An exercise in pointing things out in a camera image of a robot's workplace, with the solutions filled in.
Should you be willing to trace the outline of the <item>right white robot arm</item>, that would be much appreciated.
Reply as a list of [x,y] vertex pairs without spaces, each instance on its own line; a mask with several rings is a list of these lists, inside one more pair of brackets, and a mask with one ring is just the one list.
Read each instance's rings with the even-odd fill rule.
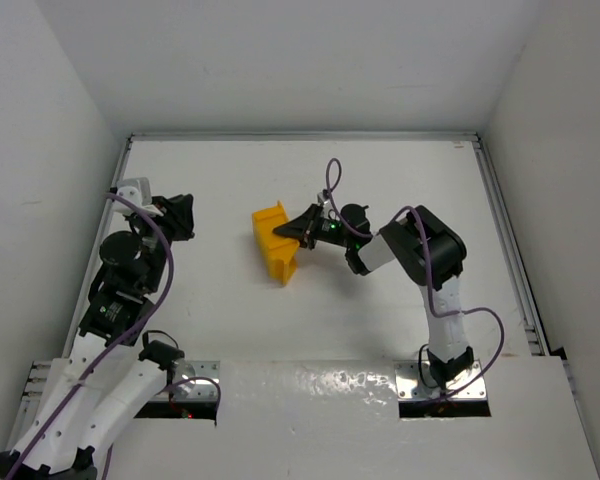
[[311,205],[302,215],[272,232],[297,240],[302,248],[318,242],[345,249],[351,271],[366,276],[396,261],[419,286],[425,305],[430,375],[444,389],[474,362],[467,340],[461,302],[460,275],[467,255],[460,237],[425,206],[409,208],[372,233],[366,208],[347,204],[339,220]]

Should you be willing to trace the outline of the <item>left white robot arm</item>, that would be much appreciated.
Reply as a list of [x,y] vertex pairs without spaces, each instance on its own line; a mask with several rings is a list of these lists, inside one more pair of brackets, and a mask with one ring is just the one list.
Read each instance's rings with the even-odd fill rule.
[[184,353],[143,330],[174,276],[171,246],[194,236],[190,194],[109,194],[129,227],[99,247],[101,266],[58,380],[23,436],[0,452],[0,479],[95,479],[125,426],[170,385]]

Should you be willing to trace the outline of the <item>yellow plastic bin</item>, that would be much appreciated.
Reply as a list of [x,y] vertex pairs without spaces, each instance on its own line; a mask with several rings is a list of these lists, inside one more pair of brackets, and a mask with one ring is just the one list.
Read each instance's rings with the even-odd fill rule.
[[300,243],[274,233],[275,228],[289,221],[283,204],[278,201],[272,207],[256,211],[251,219],[253,234],[268,275],[286,286],[297,269],[295,255]]

